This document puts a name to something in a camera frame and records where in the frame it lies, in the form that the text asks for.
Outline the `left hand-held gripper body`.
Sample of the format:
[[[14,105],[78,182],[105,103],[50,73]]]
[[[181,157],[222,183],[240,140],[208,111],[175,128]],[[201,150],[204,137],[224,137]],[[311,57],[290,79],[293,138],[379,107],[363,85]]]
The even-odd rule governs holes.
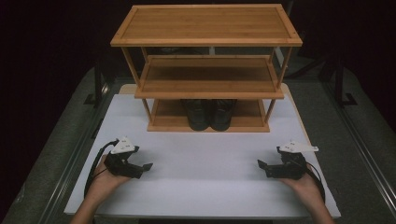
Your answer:
[[[107,170],[113,175],[140,178],[143,172],[138,171],[138,165],[128,162],[133,149],[134,145],[126,136],[118,139],[114,148],[106,155]]]

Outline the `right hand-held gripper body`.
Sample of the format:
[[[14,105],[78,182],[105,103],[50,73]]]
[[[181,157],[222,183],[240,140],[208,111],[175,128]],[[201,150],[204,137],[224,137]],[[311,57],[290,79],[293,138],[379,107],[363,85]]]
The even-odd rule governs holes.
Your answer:
[[[268,176],[272,178],[290,178],[298,180],[307,173],[307,161],[303,155],[304,152],[316,152],[318,147],[297,141],[290,141],[280,147],[283,155],[280,155],[282,161],[279,165],[273,165],[274,169],[268,171]]]

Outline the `black leather shoe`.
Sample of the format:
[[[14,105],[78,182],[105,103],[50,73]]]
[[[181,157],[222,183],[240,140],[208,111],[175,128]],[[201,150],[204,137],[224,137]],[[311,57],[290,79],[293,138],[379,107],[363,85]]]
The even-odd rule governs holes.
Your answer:
[[[182,99],[189,126],[194,131],[204,131],[209,127],[209,101],[205,99]]]
[[[211,128],[218,132],[229,129],[233,116],[235,99],[216,99],[212,105]]]

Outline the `wooden shelf rack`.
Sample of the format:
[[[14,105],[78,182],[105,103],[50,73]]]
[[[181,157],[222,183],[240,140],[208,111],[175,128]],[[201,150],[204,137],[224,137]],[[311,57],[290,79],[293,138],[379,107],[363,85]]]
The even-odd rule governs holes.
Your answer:
[[[131,48],[270,49],[264,55],[145,53],[143,70],[132,72],[134,96],[144,104],[150,131],[189,131],[184,99],[224,99],[236,101],[227,125],[234,133],[268,131],[288,66],[275,63],[273,52],[302,43],[280,4],[134,6],[110,42],[128,63]]]

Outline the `person's left hand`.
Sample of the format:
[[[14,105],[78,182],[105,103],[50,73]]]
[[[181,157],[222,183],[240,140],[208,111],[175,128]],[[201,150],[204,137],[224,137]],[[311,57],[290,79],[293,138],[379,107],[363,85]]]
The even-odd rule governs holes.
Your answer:
[[[130,180],[130,177],[111,174],[105,166],[105,160],[106,156],[103,156],[96,167],[87,193],[87,198],[94,199],[99,203],[109,197],[119,186]]]

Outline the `person's right hand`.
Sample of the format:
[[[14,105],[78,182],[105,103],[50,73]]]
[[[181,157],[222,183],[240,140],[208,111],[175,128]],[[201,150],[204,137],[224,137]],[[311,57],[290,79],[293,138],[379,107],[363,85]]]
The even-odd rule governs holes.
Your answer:
[[[322,203],[320,191],[309,174],[304,174],[298,180],[280,178],[280,181],[290,187],[304,205]]]

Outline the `black metal stand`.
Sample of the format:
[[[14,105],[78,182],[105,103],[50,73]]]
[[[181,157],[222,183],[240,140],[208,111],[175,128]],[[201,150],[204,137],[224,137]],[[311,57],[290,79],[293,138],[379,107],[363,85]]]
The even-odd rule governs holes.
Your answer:
[[[335,101],[342,108],[344,108],[347,105],[357,105],[357,102],[351,93],[343,93],[343,85],[344,85],[343,61],[340,58],[337,58],[335,64],[335,83],[334,83]]]
[[[96,108],[103,101],[107,88],[104,68],[105,66],[103,61],[96,61],[94,67],[89,70],[88,75],[92,75],[93,78],[93,93],[90,93],[85,98],[85,105],[92,105]]]

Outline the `metal frame rail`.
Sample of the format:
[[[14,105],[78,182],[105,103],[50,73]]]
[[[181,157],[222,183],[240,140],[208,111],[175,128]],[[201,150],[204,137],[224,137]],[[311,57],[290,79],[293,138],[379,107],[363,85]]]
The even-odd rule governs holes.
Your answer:
[[[119,84],[106,84],[97,105],[87,103],[90,94],[80,85],[61,115],[43,154],[37,162],[48,185],[42,196],[43,209],[37,224],[64,224],[70,216],[64,213],[92,145],[102,125],[111,99]]]
[[[358,153],[361,156],[363,164],[366,166],[369,175],[374,180],[375,185],[381,194],[382,199],[386,203],[389,211],[392,213],[396,219],[396,191],[393,186],[388,182],[383,172],[376,163],[374,157],[369,151],[368,146],[363,141],[363,138],[359,134],[357,128],[353,124],[350,116],[347,114],[345,109],[340,106],[340,104],[335,100],[333,94],[332,86],[329,83],[322,83],[322,88],[326,92],[327,96],[330,98],[332,105],[335,107],[336,113],[338,114],[341,121],[344,123],[347,132],[352,138]]]

